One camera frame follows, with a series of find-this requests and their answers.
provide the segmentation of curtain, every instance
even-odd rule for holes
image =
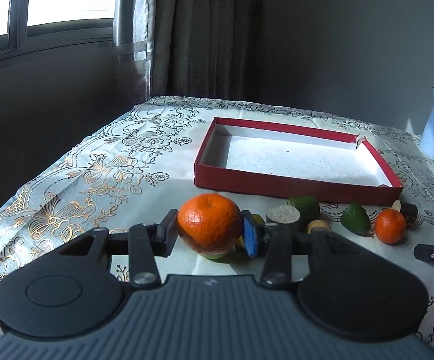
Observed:
[[[115,0],[113,80],[134,103],[151,98],[155,0]]]
[[[135,103],[255,101],[262,0],[116,0],[114,82]]]
[[[262,0],[156,0],[153,95],[257,100]]]

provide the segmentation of screw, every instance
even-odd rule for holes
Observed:
[[[277,286],[283,284],[287,280],[287,275],[280,272],[272,272],[263,278],[263,281],[271,286]]]
[[[149,284],[155,283],[157,280],[157,276],[155,276],[151,272],[140,272],[135,274],[133,277],[134,283],[140,285],[140,286],[148,286]]]

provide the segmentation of orange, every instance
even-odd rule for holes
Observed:
[[[375,221],[375,234],[386,244],[395,244],[405,235],[407,223],[397,210],[382,211]]]
[[[227,253],[242,233],[240,210],[217,193],[195,196],[177,215],[180,237],[200,254]]]

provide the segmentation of gray wall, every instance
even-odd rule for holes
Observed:
[[[260,101],[421,133],[434,0],[265,0]]]
[[[0,206],[85,136],[131,108],[112,92],[111,45],[33,52],[0,68]]]

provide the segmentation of lime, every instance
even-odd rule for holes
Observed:
[[[320,206],[316,198],[311,196],[290,198],[287,201],[287,205],[295,207],[300,211],[300,226],[304,229],[310,222],[320,219]]]
[[[352,233],[365,236],[370,231],[370,219],[360,204],[352,202],[343,212],[340,223]]]

